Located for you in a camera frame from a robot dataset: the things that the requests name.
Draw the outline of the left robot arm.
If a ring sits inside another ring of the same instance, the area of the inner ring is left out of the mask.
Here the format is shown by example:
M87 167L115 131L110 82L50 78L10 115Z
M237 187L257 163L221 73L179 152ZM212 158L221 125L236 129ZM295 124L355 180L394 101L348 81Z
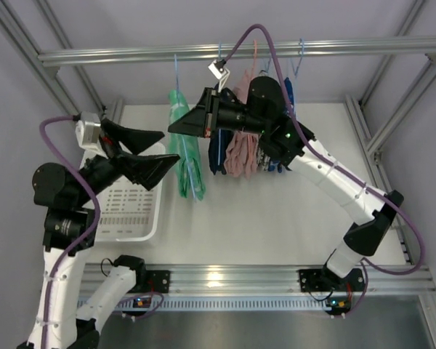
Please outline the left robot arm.
M144 316L164 303L164 292L149 280L145 261L121 255L93 295L79 305L86 262L95 243L101 207L98 195L121 177L152 190L179 161L177 154L148 154L161 131L130 129L91 114L69 115L79 146L93 156L74 167L56 148L47 127L61 122L53 117L39 131L56 156L33 174L33 201L47 213L44 220L44 273L39 309L24 348L96 348L113 311L129 301L144 304Z

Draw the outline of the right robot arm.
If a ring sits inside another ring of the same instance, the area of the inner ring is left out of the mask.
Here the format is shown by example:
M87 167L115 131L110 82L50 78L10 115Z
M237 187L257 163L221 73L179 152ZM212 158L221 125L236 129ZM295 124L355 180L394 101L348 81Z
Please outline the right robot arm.
M197 104L168 128L172 134L208 138L219 130L259 135L259 147L285 168L300 173L331 197L353 224L322 268L325 279L346 278L365 257L375 255L391 227L404 197L385 193L347 176L347 169L330 156L302 123L286 113L280 84L267 76L251 80L247 100L231 98L230 91L207 87Z

